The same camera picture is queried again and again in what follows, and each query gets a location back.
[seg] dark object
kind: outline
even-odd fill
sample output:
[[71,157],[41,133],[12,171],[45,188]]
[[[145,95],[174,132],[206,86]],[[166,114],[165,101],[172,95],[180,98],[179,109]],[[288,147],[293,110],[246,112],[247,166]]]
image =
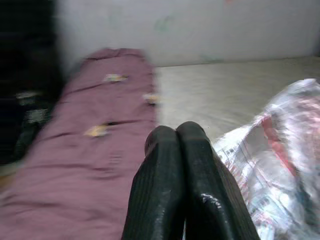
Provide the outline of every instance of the dark object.
[[185,122],[177,134],[189,195],[186,238],[260,240],[234,177],[212,150],[204,130]]
[[53,0],[0,0],[0,96],[63,85],[53,28]]
[[16,98],[0,98],[0,167],[11,163],[22,131],[24,108]]
[[176,132],[157,127],[144,151],[145,160],[132,183],[122,240],[182,239],[186,188]]
[[40,130],[37,121],[23,119],[31,110],[43,111],[44,101],[22,107],[16,95],[39,93],[45,96],[46,105],[53,105],[63,87],[53,28],[54,3],[0,0],[0,113],[4,116],[0,120],[0,165],[23,157]]

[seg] gray floor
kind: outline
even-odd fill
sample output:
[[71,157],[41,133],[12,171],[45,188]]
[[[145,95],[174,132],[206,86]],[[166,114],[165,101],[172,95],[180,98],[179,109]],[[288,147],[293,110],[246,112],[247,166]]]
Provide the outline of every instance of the gray floor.
[[195,121],[214,141],[249,123],[287,85],[320,79],[320,57],[156,69],[161,125]]

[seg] mauve fabric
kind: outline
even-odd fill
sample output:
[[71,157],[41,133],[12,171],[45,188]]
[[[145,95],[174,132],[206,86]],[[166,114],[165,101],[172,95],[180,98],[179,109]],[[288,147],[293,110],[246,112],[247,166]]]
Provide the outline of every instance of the mauve fabric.
[[[103,82],[107,74],[123,82]],[[119,240],[133,177],[156,124],[153,69],[136,49],[103,49],[84,61],[1,200],[1,240]],[[110,127],[92,138],[90,127]]]

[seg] clear plastic bag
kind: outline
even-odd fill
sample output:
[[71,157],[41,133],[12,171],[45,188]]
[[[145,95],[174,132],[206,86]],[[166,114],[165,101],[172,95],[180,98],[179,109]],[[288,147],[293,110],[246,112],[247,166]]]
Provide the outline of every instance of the clear plastic bag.
[[213,144],[261,240],[320,239],[320,85],[298,81]]

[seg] crumpled plastic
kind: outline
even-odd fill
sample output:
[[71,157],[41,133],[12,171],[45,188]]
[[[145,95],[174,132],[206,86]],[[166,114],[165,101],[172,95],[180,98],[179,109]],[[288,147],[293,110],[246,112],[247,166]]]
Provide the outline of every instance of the crumpled plastic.
[[213,144],[261,240],[320,239],[320,85],[295,82]]

